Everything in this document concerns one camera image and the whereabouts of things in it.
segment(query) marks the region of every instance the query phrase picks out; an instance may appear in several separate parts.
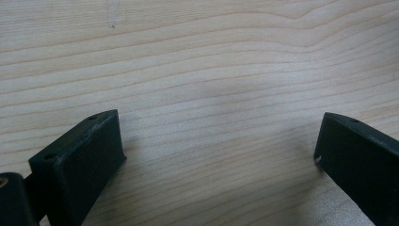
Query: black plastic part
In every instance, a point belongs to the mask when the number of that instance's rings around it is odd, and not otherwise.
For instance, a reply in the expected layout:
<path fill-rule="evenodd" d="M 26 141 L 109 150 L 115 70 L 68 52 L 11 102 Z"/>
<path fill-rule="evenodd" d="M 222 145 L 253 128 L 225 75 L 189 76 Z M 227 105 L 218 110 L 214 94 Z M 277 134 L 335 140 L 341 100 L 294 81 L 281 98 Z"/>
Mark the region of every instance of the black plastic part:
<path fill-rule="evenodd" d="M 399 141 L 326 113 L 314 159 L 375 225 L 399 225 Z"/>
<path fill-rule="evenodd" d="M 81 225 L 125 159 L 116 110 L 88 117 L 30 158 L 50 223 Z"/>
<path fill-rule="evenodd" d="M 32 174 L 0 174 L 0 226 L 81 225 L 125 161 L 118 111 L 88 117 L 29 159 Z"/>
<path fill-rule="evenodd" d="M 32 215 L 24 179 L 18 173 L 0 173 L 0 225 L 38 225 Z"/>

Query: black object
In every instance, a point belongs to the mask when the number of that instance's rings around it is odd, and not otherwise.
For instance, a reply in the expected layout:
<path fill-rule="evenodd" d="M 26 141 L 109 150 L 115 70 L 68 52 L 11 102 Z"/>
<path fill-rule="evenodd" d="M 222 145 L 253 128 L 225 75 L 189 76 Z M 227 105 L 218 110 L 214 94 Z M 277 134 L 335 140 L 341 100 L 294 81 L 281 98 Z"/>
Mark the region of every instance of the black object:
<path fill-rule="evenodd" d="M 375 225 L 399 225 L 399 141 L 326 113 L 314 159 Z"/>
<path fill-rule="evenodd" d="M 126 157 L 118 111 L 88 117 L 29 159 L 25 180 L 0 174 L 0 225 L 81 225 Z"/>

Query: wooden table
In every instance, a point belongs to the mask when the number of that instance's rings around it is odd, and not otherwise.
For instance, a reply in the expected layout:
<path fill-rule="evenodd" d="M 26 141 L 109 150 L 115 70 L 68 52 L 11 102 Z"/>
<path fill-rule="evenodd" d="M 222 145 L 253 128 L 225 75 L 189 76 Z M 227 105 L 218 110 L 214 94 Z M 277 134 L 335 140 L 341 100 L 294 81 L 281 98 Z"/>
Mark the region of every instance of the wooden table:
<path fill-rule="evenodd" d="M 0 171 L 116 108 L 85 225 L 372 225 L 312 153 L 327 111 L 399 138 L 398 29 L 398 1 L 3 0 Z"/>

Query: small hole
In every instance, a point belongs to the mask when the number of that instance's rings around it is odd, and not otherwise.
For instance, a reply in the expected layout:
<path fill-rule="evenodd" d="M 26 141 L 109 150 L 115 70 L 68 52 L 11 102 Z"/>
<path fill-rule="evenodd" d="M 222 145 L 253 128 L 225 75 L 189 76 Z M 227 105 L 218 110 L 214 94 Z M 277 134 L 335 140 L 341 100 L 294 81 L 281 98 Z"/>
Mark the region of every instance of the small hole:
<path fill-rule="evenodd" d="M 56 154 L 55 153 L 48 153 L 48 154 L 46 154 L 45 156 L 44 156 L 44 159 L 45 160 L 51 160 L 51 159 L 53 159 L 53 158 L 55 158 L 56 157 Z"/>
<path fill-rule="evenodd" d="M 7 177 L 0 177 L 0 187 L 5 186 L 8 183 Z"/>

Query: wood grain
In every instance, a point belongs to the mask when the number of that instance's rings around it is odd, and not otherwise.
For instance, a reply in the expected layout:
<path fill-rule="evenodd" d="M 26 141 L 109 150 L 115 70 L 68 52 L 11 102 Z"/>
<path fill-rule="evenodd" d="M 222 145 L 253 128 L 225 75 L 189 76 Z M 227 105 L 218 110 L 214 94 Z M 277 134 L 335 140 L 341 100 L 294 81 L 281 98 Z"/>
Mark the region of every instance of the wood grain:
<path fill-rule="evenodd" d="M 398 86 L 398 1 L 0 1 L 0 171 L 120 112 L 85 225 L 373 225 L 312 152 L 327 111 L 399 138 Z"/>

